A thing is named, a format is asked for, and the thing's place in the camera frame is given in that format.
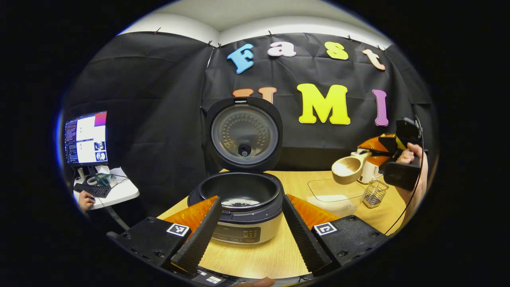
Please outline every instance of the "keyboard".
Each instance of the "keyboard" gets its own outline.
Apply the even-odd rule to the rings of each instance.
[[[81,183],[77,183],[74,185],[74,190],[77,192],[82,192],[83,190],[92,194],[93,197],[105,198],[112,188],[110,186],[92,186],[85,185]]]

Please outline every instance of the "wooden scoop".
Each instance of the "wooden scoop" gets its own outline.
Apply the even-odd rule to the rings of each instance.
[[[371,155],[371,152],[367,152],[362,155],[347,156],[335,161],[331,166],[333,179],[339,184],[355,182],[361,176],[363,164]]]

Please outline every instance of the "wall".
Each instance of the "wall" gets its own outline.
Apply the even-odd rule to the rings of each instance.
[[[268,30],[272,34],[305,32],[342,37],[350,35],[352,39],[373,46],[379,45],[381,48],[388,47],[391,44],[391,41],[384,35],[377,35],[360,27],[336,20],[307,16],[267,18],[219,32],[207,24],[188,17],[175,14],[153,13],[141,18],[120,34],[138,31],[156,31],[159,27],[161,27],[160,32],[183,35],[205,43],[212,40],[211,44],[214,46],[217,46],[218,43],[225,45],[241,39],[268,35]]]

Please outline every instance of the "rice cooker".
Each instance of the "rice cooker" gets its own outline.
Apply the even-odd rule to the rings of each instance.
[[[284,189],[264,171],[279,160],[282,119],[269,101],[235,97],[216,102],[206,116],[206,150],[229,170],[208,177],[188,197],[188,206],[220,196],[223,208],[212,238],[233,244],[272,239],[282,222]]]

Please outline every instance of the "rice cooker lid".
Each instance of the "rice cooker lid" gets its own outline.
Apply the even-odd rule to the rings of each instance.
[[[227,98],[207,112],[208,146],[229,171],[263,172],[279,160],[282,119],[269,101],[256,97]]]

